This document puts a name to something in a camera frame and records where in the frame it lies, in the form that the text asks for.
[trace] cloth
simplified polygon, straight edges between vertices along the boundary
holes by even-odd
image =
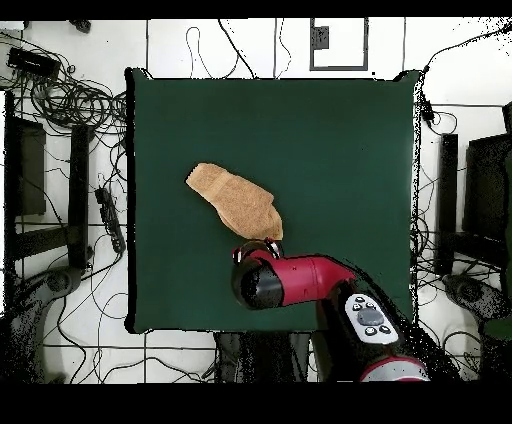
[[[198,164],[186,183],[217,210],[221,221],[245,239],[282,240],[281,217],[274,196],[213,163]]]

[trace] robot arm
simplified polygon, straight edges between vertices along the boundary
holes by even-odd
[[[423,330],[413,331],[362,270],[324,255],[282,257],[270,239],[235,249],[233,261],[232,289],[249,309],[316,301],[321,330],[313,335],[313,343],[327,358],[317,358],[324,381],[429,380],[424,340],[419,349],[414,347],[422,336],[432,340],[425,332],[418,336]],[[436,354],[433,374],[443,375],[436,365],[440,356],[450,379],[458,379],[449,358],[439,351],[432,357]]]

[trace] white floor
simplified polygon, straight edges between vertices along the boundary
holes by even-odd
[[[283,22],[282,18],[278,18],[277,35],[281,33],[281,41],[286,48],[278,42],[276,74],[279,75],[282,72],[283,78],[392,79],[403,69],[423,69],[432,54],[443,47],[493,30],[496,28],[495,25],[499,24],[498,20],[495,22],[477,18],[407,18],[405,22],[406,25],[404,25],[404,18],[370,18],[368,72],[310,72],[309,19],[287,18]],[[274,19],[224,20],[224,24],[255,74],[259,77],[271,78]],[[342,22],[331,22],[329,25],[343,27]],[[186,34],[190,27],[195,28],[188,32],[189,50]],[[199,34],[201,35],[199,44],[201,57],[198,54]],[[154,77],[188,78],[192,74],[196,78],[208,78],[208,74],[214,77],[226,75],[236,62],[236,54],[216,20],[92,21],[89,34],[79,33],[67,22],[32,22],[23,32],[23,38],[65,56],[69,63],[76,67],[75,78],[102,83],[114,94],[125,90],[126,67],[147,68]],[[350,37],[344,42],[350,44],[352,41],[347,41],[349,39]],[[333,36],[331,45],[336,41]],[[337,42],[341,49],[344,42]],[[493,37],[441,53],[430,66],[425,82],[425,93],[436,111],[449,112],[457,117],[459,168],[465,166],[464,146],[467,146],[470,140],[505,132],[500,106],[512,101],[511,52],[512,46],[506,37]],[[193,72],[191,57],[194,60]],[[239,61],[232,77],[248,78],[250,75],[243,63]],[[30,110],[29,101],[24,102],[24,107],[25,111]],[[448,115],[440,116],[441,122],[435,127],[436,131],[451,131],[454,125],[453,119]],[[50,128],[47,127],[47,129],[49,134],[53,134]],[[420,186],[428,183],[428,178],[435,179],[437,176],[439,139],[439,136],[422,124],[421,163],[428,175],[421,175]],[[114,136],[106,136],[104,142],[112,145],[116,140]],[[46,148],[55,158],[69,157],[68,139],[49,136]],[[109,175],[111,172],[112,166],[108,153],[109,149],[100,144],[90,156],[90,183],[93,186],[98,186],[103,181],[102,173]],[[52,158],[49,154],[46,158],[46,169],[60,167],[68,175],[69,165]],[[123,159],[119,168],[125,170],[125,167]],[[459,206],[462,205],[463,199],[463,174],[463,171],[459,173]],[[422,210],[427,209],[430,187],[421,192],[420,209]],[[433,187],[431,207],[425,214],[430,230],[434,229],[435,184]],[[126,197],[123,189],[121,185],[116,185],[114,189],[114,194],[118,198],[117,208],[124,210]],[[67,181],[60,172],[48,173],[46,191],[62,220],[67,222]],[[91,194],[89,222],[98,225],[91,226],[89,229],[90,244],[104,234],[99,209],[95,205],[96,200]],[[125,211],[119,214],[119,219],[122,224],[126,224]],[[50,209],[44,217],[25,217],[25,221],[48,224],[55,222],[55,216]],[[25,223],[24,227],[25,231],[30,231],[40,228],[40,225]],[[95,269],[108,265],[115,258],[108,237],[103,237],[98,242],[96,252]],[[17,264],[17,272],[23,273],[25,277],[34,275],[46,269],[52,260],[64,253],[65,249],[57,249],[26,259],[23,264],[20,261]],[[420,273],[419,277],[425,277],[424,274]],[[124,329],[122,319],[107,317],[102,318],[101,328],[98,331],[101,313],[89,295],[91,284],[96,286],[102,279],[101,285],[95,291],[96,301],[101,308],[114,294],[127,291],[126,256],[106,276],[103,273],[93,277],[92,282],[82,284],[68,298],[62,328],[68,337],[73,338],[77,343],[90,346],[86,349],[86,362],[75,382],[83,380],[85,383],[98,383],[96,376],[90,374],[98,346],[102,346],[102,378],[113,367],[140,362],[145,355],[156,357],[166,364],[188,372],[200,374],[208,368],[214,355],[214,341],[211,334],[154,331],[147,335],[131,335]],[[435,301],[420,309],[422,321],[436,333],[432,337],[439,337],[442,341],[448,333],[456,330],[476,334],[473,318],[447,300],[444,293],[435,287],[427,285],[421,290],[420,304],[429,302],[434,296],[437,296]],[[126,300],[126,295],[115,296],[105,307],[105,313],[122,318],[126,314]],[[69,381],[80,365],[83,354],[79,349],[71,347],[55,329],[56,319],[61,309],[62,301],[57,301],[48,315],[45,326],[47,334],[45,353],[49,370],[64,371],[68,374],[67,381]],[[195,348],[195,350],[184,350],[184,348]],[[478,344],[463,335],[451,338],[446,348],[450,353],[457,355],[462,362],[468,359],[463,357],[464,352],[478,356]],[[310,374],[309,378],[315,381],[314,373]],[[467,379],[476,378],[465,365],[461,365],[461,375]],[[156,360],[150,360],[145,364],[141,363],[131,368],[111,372],[106,383],[171,382],[180,376],[182,376],[181,373],[166,369]],[[180,382],[186,381],[190,380],[187,377],[180,380]]]

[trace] green cloth surface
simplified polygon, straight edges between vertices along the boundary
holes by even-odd
[[[287,256],[369,273],[409,318],[413,91],[371,80],[135,83],[136,332],[312,331],[314,302],[249,311],[231,290],[244,240],[185,184],[215,163],[274,196]]]

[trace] wire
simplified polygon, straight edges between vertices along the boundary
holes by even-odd
[[[57,318],[57,328],[58,328],[58,330],[59,330],[60,335],[61,335],[64,339],[66,339],[66,341],[67,341],[67,342],[69,342],[69,343],[71,343],[72,345],[75,345],[76,347],[78,347],[78,348],[82,351],[82,353],[83,353],[83,355],[84,355],[84,357],[83,357],[83,359],[82,359],[82,362],[81,362],[80,366],[77,368],[77,370],[76,370],[76,371],[75,371],[75,373],[73,374],[73,377],[71,377],[71,380],[69,380],[69,384],[73,384],[73,381],[75,380],[75,378],[76,378],[76,376],[77,376],[78,372],[82,369],[82,367],[83,367],[83,366],[84,366],[84,364],[85,364],[85,360],[87,359],[87,352],[85,351],[85,349],[84,349],[82,346],[80,346],[80,345],[79,345],[78,343],[76,343],[74,340],[71,340],[68,336],[66,336],[66,335],[64,334],[64,332],[62,331],[62,328],[60,327],[61,320],[62,320],[62,315],[64,315],[64,311],[66,310],[66,305],[67,305],[67,296],[64,296],[64,304],[62,305],[62,310],[60,311],[59,317]]]
[[[434,121],[426,121],[427,127],[430,129],[430,131],[432,131],[434,134],[437,134],[438,136],[442,136],[442,135],[445,135],[445,134],[449,135],[449,134],[453,134],[455,132],[455,130],[457,129],[458,121],[457,121],[457,117],[453,113],[434,111],[434,114],[437,114],[439,116],[439,122],[437,124],[435,124]],[[432,128],[432,126],[437,126],[437,125],[439,125],[441,123],[441,114],[451,116],[455,120],[455,125],[453,127],[453,130],[451,130],[449,133],[442,133],[441,134],[441,133],[438,133],[437,131],[435,131]]]
[[[279,30],[279,43],[281,46],[283,46],[283,49],[286,50],[286,53],[288,53],[288,64],[286,65],[286,69],[284,71],[281,71],[279,75],[277,76],[277,79],[281,78],[281,75],[283,75],[286,71],[288,71],[288,68],[290,67],[290,63],[292,63],[292,54],[290,53],[290,50],[286,48],[286,46],[283,44],[283,40],[281,38],[282,32],[283,32],[283,26],[284,26],[284,18],[281,21],[281,29]]]
[[[238,55],[238,57],[242,60],[242,62],[244,62],[244,65],[247,67],[247,69],[249,70],[249,72],[251,73],[251,78],[255,79],[256,76],[254,75],[254,72],[252,71],[251,67],[249,66],[249,64],[246,62],[246,60],[243,58],[243,56],[240,54],[240,52],[238,51],[238,49],[235,47],[235,45],[233,44],[233,40],[231,40],[231,37],[229,36],[228,32],[226,31],[226,29],[224,28],[224,25],[222,25],[222,22],[220,19],[217,19],[217,22],[219,23],[219,26],[220,28],[222,29],[222,31],[224,32],[224,34],[226,34],[226,37],[228,38],[228,41],[229,41],[229,44],[231,44],[231,47],[233,47],[233,50],[236,52],[236,54]]]
[[[157,361],[158,363],[162,364],[164,367],[172,370],[172,371],[176,371],[176,372],[179,372],[179,373],[182,373],[183,376],[186,376],[188,377],[190,380],[192,381],[196,381],[198,383],[206,383],[206,381],[203,381],[201,380],[201,377],[199,376],[199,374],[195,373],[195,372],[187,372],[187,371],[184,371],[180,368],[176,368],[176,367],[173,367],[172,365],[169,365],[169,364],[166,364],[164,361],[162,361],[160,358],[156,358],[154,356],[148,356],[146,359],[142,359],[141,361],[138,361],[138,362],[135,362],[133,364],[130,364],[130,365],[119,365],[117,367],[114,367],[114,368],[111,368],[107,374],[105,375],[105,377],[101,380],[101,384],[105,384],[105,381],[107,380],[108,376],[114,372],[115,370],[122,370],[122,369],[128,369],[128,368],[133,368],[133,367],[136,367],[137,365],[140,365],[140,364],[143,364],[145,361]]]
[[[295,364],[297,365],[297,370],[299,371],[300,379],[303,383],[307,383],[308,379],[304,377],[304,373],[302,372],[302,368],[300,366],[299,358],[297,357],[297,351],[295,350],[295,347],[293,345],[290,345],[292,348],[293,357],[295,359]]]
[[[193,75],[193,73],[194,73],[194,56],[192,55],[192,49],[191,49],[190,44],[189,44],[189,42],[188,42],[188,33],[189,33],[189,32],[190,32],[190,30],[192,30],[192,29],[197,29],[197,32],[198,32],[198,38],[197,38],[197,54],[198,54],[198,56],[199,56],[199,59],[201,60],[201,63],[203,64],[203,67],[204,67],[204,69],[206,70],[206,73],[208,74],[208,76],[209,76],[210,78],[212,78],[212,79],[213,79],[214,77],[212,76],[212,74],[210,74],[210,71],[208,70],[208,68],[206,67],[206,64],[204,63],[203,56],[201,56],[201,50],[200,50],[200,48],[199,48],[199,43],[200,43],[200,41],[201,41],[201,30],[200,30],[198,27],[196,27],[196,26],[190,27],[189,29],[187,29],[187,32],[185,33],[185,41],[187,42],[187,47],[188,47],[188,51],[189,51],[189,53],[190,53],[190,62],[191,62],[191,70],[190,70],[190,76],[189,76],[189,78],[192,78],[192,75]],[[233,67],[231,68],[231,70],[230,70],[226,75],[224,75],[223,77],[220,77],[220,79],[226,79],[226,78],[228,78],[228,77],[230,77],[230,76],[231,76],[231,74],[235,71],[236,66],[238,65],[238,59],[239,59],[239,57],[238,57],[238,55],[237,55],[237,56],[236,56],[236,60],[235,60],[235,64],[233,65]]]
[[[421,319],[418,318],[418,321],[421,322],[425,328],[427,328],[428,330],[430,330],[430,332],[434,335],[434,337],[436,338],[436,343],[438,346],[441,346],[441,340],[439,340],[439,336],[436,334],[436,332],[434,330],[432,330],[432,328],[430,326],[428,326],[427,324],[425,324],[424,321],[422,321]]]
[[[478,337],[476,337],[475,335],[471,334],[471,333],[468,333],[467,331],[454,331],[453,333],[450,333],[448,336],[445,337],[445,339],[443,340],[443,344],[442,344],[442,349],[443,350],[446,350],[446,343],[448,342],[448,340],[450,338],[452,338],[453,336],[457,336],[457,335],[465,335],[465,336],[468,336],[470,338],[472,338],[473,340],[475,340],[478,344],[481,344],[482,342],[480,341],[480,339]]]
[[[432,63],[432,61],[434,60],[434,58],[440,54],[440,53],[443,53],[443,52],[446,52],[448,50],[451,50],[451,49],[454,49],[454,48],[457,48],[457,47],[461,47],[461,46],[464,46],[464,45],[468,45],[470,43],[473,43],[475,41],[478,41],[480,39],[483,39],[483,38],[488,38],[488,37],[491,37],[493,35],[497,35],[497,34],[500,34],[500,33],[503,33],[503,34],[506,34],[507,32],[510,31],[510,23],[508,23],[507,25],[505,25],[503,28],[500,28],[500,29],[497,29],[495,31],[492,31],[492,32],[488,32],[488,33],[485,33],[485,34],[480,34],[480,35],[477,35],[476,37],[471,37],[461,43],[458,43],[458,44],[455,44],[453,46],[449,46],[449,47],[445,47],[444,49],[441,49],[439,50],[438,52],[434,53],[432,55],[432,57],[430,58],[430,60],[427,62],[427,64],[425,65],[425,68],[424,69],[424,72],[427,72],[428,69],[430,68],[430,64]]]

